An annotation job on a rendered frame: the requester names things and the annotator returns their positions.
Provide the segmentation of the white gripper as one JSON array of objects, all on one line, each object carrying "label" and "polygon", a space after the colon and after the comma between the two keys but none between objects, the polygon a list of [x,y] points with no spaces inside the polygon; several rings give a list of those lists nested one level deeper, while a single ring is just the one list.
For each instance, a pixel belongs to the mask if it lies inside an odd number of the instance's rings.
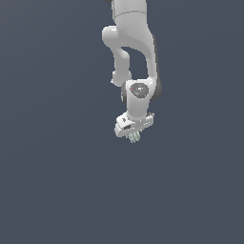
[{"label": "white gripper", "polygon": [[139,121],[132,121],[128,118],[127,113],[124,112],[122,115],[116,118],[115,134],[117,137],[129,136],[130,133],[140,131],[148,128],[153,124],[154,113],[149,112],[145,118]]}]

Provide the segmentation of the small pale green object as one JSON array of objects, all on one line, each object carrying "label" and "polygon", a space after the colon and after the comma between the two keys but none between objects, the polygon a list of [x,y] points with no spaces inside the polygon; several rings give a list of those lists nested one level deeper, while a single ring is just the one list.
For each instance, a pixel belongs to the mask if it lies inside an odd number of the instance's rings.
[{"label": "small pale green object", "polygon": [[140,140],[140,132],[136,131],[136,132],[130,133],[129,139],[132,143],[139,141]]}]

